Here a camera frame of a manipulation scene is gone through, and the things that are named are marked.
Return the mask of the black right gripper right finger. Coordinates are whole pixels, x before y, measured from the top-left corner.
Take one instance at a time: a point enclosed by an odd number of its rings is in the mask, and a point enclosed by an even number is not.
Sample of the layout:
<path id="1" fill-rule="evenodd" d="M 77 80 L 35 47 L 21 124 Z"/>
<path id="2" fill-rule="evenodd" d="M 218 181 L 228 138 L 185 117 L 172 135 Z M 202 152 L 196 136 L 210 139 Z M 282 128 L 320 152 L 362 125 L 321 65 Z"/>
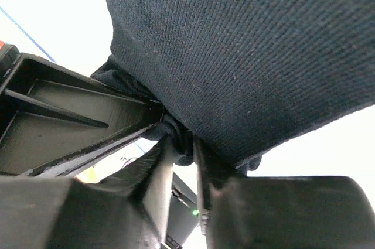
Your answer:
<path id="1" fill-rule="evenodd" d="M 197 166 L 197 202 L 201 232 L 208 248 L 230 248 L 237 244 L 234 210 L 230 208 L 231 182 L 245 178 L 203 140 L 193 139 L 193 156 Z"/>

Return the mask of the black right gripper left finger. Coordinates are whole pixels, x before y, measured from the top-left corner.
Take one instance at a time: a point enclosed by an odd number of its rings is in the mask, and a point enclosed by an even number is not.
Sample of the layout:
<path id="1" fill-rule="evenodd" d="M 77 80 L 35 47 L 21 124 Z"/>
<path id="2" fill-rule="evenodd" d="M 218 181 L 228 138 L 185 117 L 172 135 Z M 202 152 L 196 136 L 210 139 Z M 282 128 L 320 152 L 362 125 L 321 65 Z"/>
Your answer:
<path id="1" fill-rule="evenodd" d="M 103 179 L 102 190 L 118 199 L 114 223 L 105 229 L 108 248 L 159 248 L 166 237 L 175 149 L 163 137 L 150 151 Z"/>

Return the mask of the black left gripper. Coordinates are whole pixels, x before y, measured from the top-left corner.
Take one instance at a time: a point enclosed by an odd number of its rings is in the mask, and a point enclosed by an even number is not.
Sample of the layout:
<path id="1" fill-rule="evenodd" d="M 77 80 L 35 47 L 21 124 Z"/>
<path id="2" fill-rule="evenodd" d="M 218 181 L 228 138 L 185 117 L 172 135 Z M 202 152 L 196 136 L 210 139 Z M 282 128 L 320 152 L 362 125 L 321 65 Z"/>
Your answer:
<path id="1" fill-rule="evenodd" d="M 37 175 L 38 140 L 60 132 L 146 130 L 163 106 L 1 41 L 1 173 Z"/>

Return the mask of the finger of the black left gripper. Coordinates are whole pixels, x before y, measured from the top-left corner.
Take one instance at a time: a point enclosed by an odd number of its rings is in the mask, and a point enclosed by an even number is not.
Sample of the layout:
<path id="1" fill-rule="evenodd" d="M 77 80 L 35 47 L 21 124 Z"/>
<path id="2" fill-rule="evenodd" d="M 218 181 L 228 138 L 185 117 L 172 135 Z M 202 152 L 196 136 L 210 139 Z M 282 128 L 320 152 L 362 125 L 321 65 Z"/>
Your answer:
<path id="1" fill-rule="evenodd" d="M 37 142 L 37 175 L 43 178 L 74 176 L 122 147 L 142 130 L 85 130 L 43 136 Z"/>

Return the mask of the black sock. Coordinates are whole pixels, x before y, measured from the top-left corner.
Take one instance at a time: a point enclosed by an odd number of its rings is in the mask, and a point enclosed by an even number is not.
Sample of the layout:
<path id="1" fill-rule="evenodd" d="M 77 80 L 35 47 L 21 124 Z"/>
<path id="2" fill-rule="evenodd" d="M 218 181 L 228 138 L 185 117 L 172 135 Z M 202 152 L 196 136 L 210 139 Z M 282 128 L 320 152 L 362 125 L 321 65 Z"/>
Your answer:
<path id="1" fill-rule="evenodd" d="M 159 101 L 145 137 L 199 136 L 242 172 L 271 148 L 374 104 L 374 0 L 106 0 L 92 78 Z"/>

